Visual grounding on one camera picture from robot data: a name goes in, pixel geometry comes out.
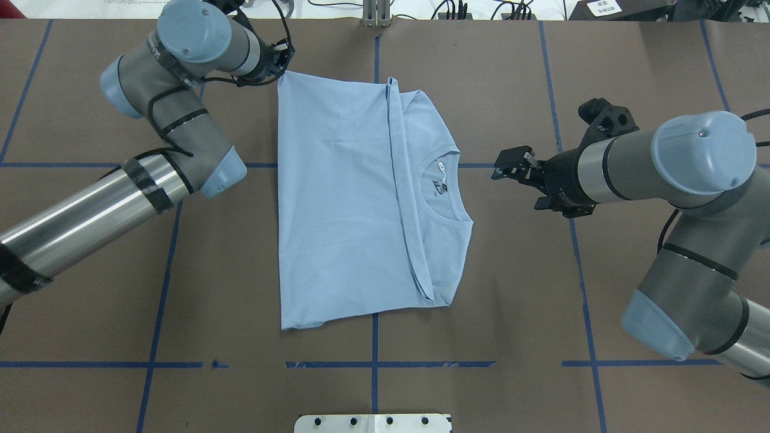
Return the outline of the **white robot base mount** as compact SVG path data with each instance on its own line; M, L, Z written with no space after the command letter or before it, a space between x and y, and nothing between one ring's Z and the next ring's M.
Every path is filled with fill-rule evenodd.
M450 414L308 414L294 432L452 432Z

